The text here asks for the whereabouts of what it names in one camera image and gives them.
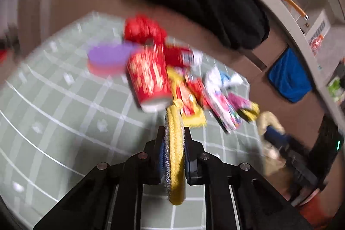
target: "red canister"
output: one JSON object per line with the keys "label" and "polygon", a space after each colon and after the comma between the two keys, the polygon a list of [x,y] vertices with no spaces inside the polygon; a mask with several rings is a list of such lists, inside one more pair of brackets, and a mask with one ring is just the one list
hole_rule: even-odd
{"label": "red canister", "polygon": [[143,111],[156,112],[172,104],[165,59],[159,48],[146,46],[130,57],[127,68]]}

